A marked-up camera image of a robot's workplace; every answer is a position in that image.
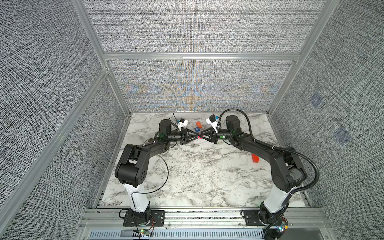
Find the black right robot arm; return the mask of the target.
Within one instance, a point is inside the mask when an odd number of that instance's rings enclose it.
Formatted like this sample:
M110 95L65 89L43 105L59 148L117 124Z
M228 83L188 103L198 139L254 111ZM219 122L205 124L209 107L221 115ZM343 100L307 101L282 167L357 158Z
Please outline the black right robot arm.
M219 139L228 140L237 149L258 156L270 164L273 186L260 205L259 218L264 225L274 224L283 216L291 196L301 190L300 185L307 177L303 164L293 149L278 150L244 133L237 116L230 115L226 121L227 128L219 129L219 118L211 115L206 119L210 127L200 132L200 138L215 144Z

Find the orange wood block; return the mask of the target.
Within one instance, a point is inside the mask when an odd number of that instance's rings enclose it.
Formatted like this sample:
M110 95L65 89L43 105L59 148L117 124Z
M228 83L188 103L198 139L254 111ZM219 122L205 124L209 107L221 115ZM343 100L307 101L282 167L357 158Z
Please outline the orange wood block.
M199 129L202 129L202 128L203 128L203 126L202 126L202 124L201 124L200 122L196 122L196 125L197 125L197 127L198 127Z

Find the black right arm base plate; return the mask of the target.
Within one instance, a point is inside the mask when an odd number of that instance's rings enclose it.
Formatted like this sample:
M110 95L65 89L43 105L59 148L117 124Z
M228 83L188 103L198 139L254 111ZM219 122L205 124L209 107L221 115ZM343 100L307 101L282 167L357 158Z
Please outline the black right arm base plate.
M244 218L246 226L268 226L261 220L260 210L241 210L240 215Z

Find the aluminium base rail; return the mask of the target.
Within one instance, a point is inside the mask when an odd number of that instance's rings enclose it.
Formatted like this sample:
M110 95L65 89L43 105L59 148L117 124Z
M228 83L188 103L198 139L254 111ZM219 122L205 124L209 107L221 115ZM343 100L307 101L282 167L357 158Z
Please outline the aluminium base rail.
M163 208L163 229L179 228L245 228L242 208ZM289 228L330 228L325 213L320 208L288 208L284 213ZM123 227L123 211L120 209L88 209L81 220L79 230L120 229Z

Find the aluminium frame post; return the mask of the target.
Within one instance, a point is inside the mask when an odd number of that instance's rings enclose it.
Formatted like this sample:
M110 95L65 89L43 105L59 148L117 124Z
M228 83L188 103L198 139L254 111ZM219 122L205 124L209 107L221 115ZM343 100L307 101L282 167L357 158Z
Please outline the aluminium frame post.
M278 108L280 102L284 98L286 92L288 91L289 87L291 86L293 80L295 79L296 75L299 73L300 69L302 68L303 64L305 63L307 57L309 56L312 48L314 47L316 41L320 37L322 31L324 30L327 22L329 21L330 17L332 16L333 12L335 11L336 7L339 5L340 1L332 0L332 1L326 1L326 4L321 11L317 21L315 22L312 30L310 31L307 39L304 42L303 47L301 48L301 51L296 54L278 54L278 57L280 57L277 60L283 60L283 56L285 56L285 60L292 60L294 63L290 68L289 73L287 74L285 80L279 87L274 99L272 100L270 107L267 111L267 115L270 117L274 114L276 109Z

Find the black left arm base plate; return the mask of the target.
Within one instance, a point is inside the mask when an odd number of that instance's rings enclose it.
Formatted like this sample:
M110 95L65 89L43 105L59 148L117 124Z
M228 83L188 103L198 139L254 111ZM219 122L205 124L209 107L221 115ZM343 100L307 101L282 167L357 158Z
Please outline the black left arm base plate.
M124 216L124 227L162 227L165 221L165 211L150 211L138 213L127 210Z

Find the red wood block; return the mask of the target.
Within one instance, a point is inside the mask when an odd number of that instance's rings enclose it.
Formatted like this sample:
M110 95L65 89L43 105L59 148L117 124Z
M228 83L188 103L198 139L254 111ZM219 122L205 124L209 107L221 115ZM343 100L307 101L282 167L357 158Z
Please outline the red wood block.
M253 163L258 163L260 161L259 157L254 154L252 154L252 160L253 160Z

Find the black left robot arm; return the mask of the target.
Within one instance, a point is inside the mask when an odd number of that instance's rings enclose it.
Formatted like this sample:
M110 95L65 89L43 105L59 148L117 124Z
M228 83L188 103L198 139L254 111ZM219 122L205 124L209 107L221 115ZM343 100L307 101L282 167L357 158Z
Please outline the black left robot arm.
M127 144L115 169L115 177L124 185L131 200L129 218L135 224L144 225L151 219L151 204L143 186L150 158L165 153L171 142L183 145L199 137L189 129L173 130L174 126L170 120L162 120L159 132L147 144Z

